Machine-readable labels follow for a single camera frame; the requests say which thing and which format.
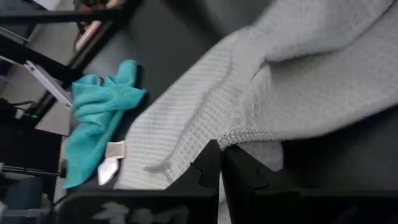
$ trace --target gray fabric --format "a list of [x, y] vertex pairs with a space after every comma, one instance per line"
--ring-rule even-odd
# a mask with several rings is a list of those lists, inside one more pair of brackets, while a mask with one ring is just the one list
[[[166, 188], [214, 138], [279, 170], [280, 140], [325, 134], [396, 104], [398, 5], [389, 9], [392, 2], [275, 2], [135, 120], [116, 188]], [[228, 223], [222, 185], [220, 202], [219, 223]]]

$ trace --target floor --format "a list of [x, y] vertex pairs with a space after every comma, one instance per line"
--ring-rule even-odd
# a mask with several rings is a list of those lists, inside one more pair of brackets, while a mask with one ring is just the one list
[[[73, 10], [73, 8], [72, 0], [61, 0], [57, 10]], [[75, 23], [44, 24], [39, 27], [28, 47], [66, 64], [73, 57], [73, 42], [77, 33]], [[7, 80], [8, 82], [0, 80], [0, 98], [5, 98], [10, 103], [37, 101], [45, 91], [44, 86], [22, 66], [14, 65]], [[57, 103], [39, 123], [37, 129], [68, 136], [69, 120], [70, 112]], [[58, 179], [55, 200], [65, 193], [62, 186], [63, 179]]]

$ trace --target metal rod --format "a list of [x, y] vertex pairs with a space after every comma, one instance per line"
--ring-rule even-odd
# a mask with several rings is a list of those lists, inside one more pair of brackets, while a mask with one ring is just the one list
[[118, 17], [121, 9], [95, 9], [88, 11], [2, 11], [0, 24], [45, 24], [59, 22], [109, 21]]
[[41, 65], [51, 76], [60, 81], [69, 80], [73, 72], [66, 65], [63, 65], [51, 58], [48, 58], [32, 49], [24, 47], [13, 40], [0, 35], [0, 56], [18, 64], [25, 64], [27, 60]]

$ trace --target microfiber cloth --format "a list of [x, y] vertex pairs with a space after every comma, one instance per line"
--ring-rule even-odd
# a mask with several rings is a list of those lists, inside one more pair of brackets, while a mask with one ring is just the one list
[[[274, 1], [134, 120], [116, 188], [168, 187], [210, 139], [279, 170], [280, 141], [398, 104], [397, 21], [391, 0]], [[230, 223], [222, 181], [218, 211]]]
[[106, 145], [125, 110], [135, 108], [146, 91], [134, 88], [137, 64], [127, 60], [115, 76], [101, 79], [85, 75], [72, 85], [73, 109], [81, 124], [72, 132], [65, 148], [68, 161], [65, 188], [86, 181], [103, 158]]

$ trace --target towel label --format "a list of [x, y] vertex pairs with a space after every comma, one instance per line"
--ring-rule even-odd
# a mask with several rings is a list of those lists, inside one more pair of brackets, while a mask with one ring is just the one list
[[104, 185], [108, 183], [113, 175], [119, 169], [119, 161], [115, 158], [106, 158], [99, 166], [98, 166], [98, 183], [100, 185]]
[[105, 158], [123, 159], [126, 151], [126, 142], [108, 142], [106, 145]]

